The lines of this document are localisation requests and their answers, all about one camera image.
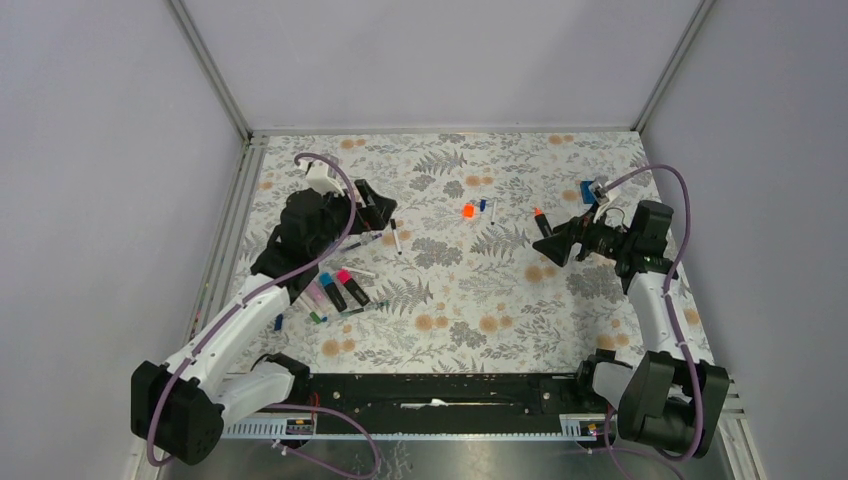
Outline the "white black marker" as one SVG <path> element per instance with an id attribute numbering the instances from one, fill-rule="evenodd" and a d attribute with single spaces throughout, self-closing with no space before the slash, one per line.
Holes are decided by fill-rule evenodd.
<path id="1" fill-rule="evenodd" d="M 396 252 L 397 252 L 398 255 L 402 255 L 403 251 L 402 251 L 401 240 L 400 240 L 400 235 L 399 235 L 400 231 L 399 231 L 397 222 L 394 218 L 390 218 L 390 227 L 391 227 L 391 231 L 392 231 L 392 238 L 393 238 L 393 242 L 394 242 L 394 245 L 395 245 Z"/>

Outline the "purple pen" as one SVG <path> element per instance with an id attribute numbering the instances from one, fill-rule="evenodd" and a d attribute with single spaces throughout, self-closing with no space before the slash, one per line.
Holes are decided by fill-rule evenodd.
<path id="1" fill-rule="evenodd" d="M 367 233 L 367 234 L 362 234 L 353 243 L 350 243 L 350 244 L 347 244 L 347 245 L 344 245 L 344 246 L 337 248 L 334 251 L 334 253 L 336 255 L 341 255 L 341 254 L 347 253 L 349 251 L 356 250 L 358 248 L 364 247 L 364 246 L 380 239 L 382 236 L 383 236 L 382 232 L 377 232 L 377 233 L 370 232 L 370 233 Z"/>

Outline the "black highlighter orange cap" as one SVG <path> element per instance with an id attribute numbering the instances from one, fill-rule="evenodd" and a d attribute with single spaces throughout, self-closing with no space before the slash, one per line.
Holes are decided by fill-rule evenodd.
<path id="1" fill-rule="evenodd" d="M 553 235 L 552 227 L 546 215 L 540 208 L 534 209 L 534 221 L 537 227 L 539 228 L 543 238 L 548 238 Z"/>

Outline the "white marker blue tip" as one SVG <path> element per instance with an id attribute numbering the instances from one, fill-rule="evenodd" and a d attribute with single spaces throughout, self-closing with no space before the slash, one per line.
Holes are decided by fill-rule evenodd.
<path id="1" fill-rule="evenodd" d="M 491 212 L 490 212 L 490 225 L 494 226 L 497 222 L 497 201 L 493 200 L 491 202 Z"/>

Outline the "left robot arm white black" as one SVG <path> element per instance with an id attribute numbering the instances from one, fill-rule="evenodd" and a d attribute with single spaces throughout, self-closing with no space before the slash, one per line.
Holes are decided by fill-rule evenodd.
<path id="1" fill-rule="evenodd" d="M 135 369 L 130 429 L 149 449 L 196 465 L 227 427 L 266 405 L 296 411 L 307 404 L 311 387 L 291 364 L 272 361 L 240 380 L 224 378 L 248 344 L 307 289 L 339 242 L 389 225 L 397 201 L 365 180 L 353 185 L 354 195 L 318 183 L 291 194 L 235 296 L 163 363 L 144 361 Z"/>

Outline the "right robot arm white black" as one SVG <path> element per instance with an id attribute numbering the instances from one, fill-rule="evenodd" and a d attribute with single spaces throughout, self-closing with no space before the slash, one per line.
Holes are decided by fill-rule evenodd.
<path id="1" fill-rule="evenodd" d="M 665 255 L 671 207 L 643 200 L 627 227 L 606 224 L 593 204 L 581 216 L 553 227 L 541 210 L 534 220 L 541 239 L 533 248 L 554 264 L 566 265 L 574 245 L 576 260 L 597 254 L 614 261 L 622 290 L 633 307 L 646 352 L 636 367 L 597 353 L 581 365 L 573 386 L 575 402 L 597 412 L 616 410 L 622 438 L 670 458 L 701 458 L 709 450 L 730 386 L 727 371 L 710 364 L 693 345 L 685 315 L 666 279 L 679 275 Z"/>

